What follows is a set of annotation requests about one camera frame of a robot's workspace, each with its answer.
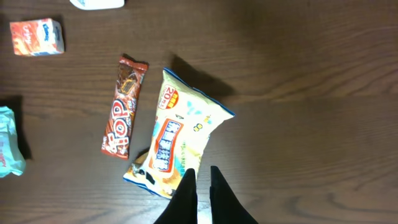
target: light blue wrapper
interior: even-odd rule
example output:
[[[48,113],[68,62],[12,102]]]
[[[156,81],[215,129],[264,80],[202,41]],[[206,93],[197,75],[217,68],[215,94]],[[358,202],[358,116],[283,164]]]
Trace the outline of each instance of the light blue wrapper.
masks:
[[[0,107],[0,177],[9,173],[21,175],[26,162],[18,149],[14,112],[7,106]]]

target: logo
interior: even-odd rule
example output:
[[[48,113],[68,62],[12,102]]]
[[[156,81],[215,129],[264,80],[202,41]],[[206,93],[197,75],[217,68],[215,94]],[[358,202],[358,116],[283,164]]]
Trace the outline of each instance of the logo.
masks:
[[[47,24],[43,24],[43,28],[45,33],[44,41],[49,41],[49,27]]]
[[[160,172],[171,174],[174,168],[175,140],[183,127],[182,123],[166,119],[155,142],[155,155],[149,166]]]
[[[23,27],[24,37],[27,44],[32,44],[32,33],[30,32],[29,27],[30,25],[26,25]]]
[[[162,97],[160,97],[158,107],[160,109],[170,109],[173,108],[178,102],[178,92],[177,90],[170,86],[165,85]]]
[[[112,153],[117,153],[118,147],[121,147],[122,152],[127,151],[129,144],[129,126],[126,120],[129,118],[129,111],[119,99],[113,101],[111,116],[113,119],[113,133],[108,133],[109,150]]]

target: white object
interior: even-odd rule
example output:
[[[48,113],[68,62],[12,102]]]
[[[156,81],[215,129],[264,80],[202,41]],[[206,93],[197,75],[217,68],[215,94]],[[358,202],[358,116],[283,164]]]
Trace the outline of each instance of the white object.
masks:
[[[124,0],[70,0],[82,10],[114,9],[124,6]]]
[[[0,177],[9,173],[21,175],[26,162],[18,149],[14,112],[7,106],[0,107]]]

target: wood grain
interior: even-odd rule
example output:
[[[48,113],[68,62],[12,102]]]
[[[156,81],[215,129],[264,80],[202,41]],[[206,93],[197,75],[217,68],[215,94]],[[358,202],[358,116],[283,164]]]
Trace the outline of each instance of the wood grain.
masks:
[[[121,53],[150,63],[131,154],[150,144],[162,67],[236,112],[198,173],[211,223],[210,166],[267,224],[398,223],[395,1],[128,1],[80,11],[61,0],[0,1],[0,96],[21,96],[32,160],[0,180],[0,223],[153,223],[168,201],[125,183],[100,153]],[[67,52],[12,53],[9,21],[51,16]]]

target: plastic snack bag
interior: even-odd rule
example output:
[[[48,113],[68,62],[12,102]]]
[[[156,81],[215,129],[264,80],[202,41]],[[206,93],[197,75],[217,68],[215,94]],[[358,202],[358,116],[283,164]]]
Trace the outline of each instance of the plastic snack bag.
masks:
[[[198,172],[210,133],[235,114],[168,68],[163,79],[149,152],[137,158],[123,178],[171,198],[187,169]]]
[[[14,112],[7,106],[0,107],[0,177],[9,173],[21,175],[25,159],[18,149]]]
[[[148,64],[121,57],[111,114],[106,123],[101,151],[121,159],[129,158],[132,125],[136,116],[139,91]]]

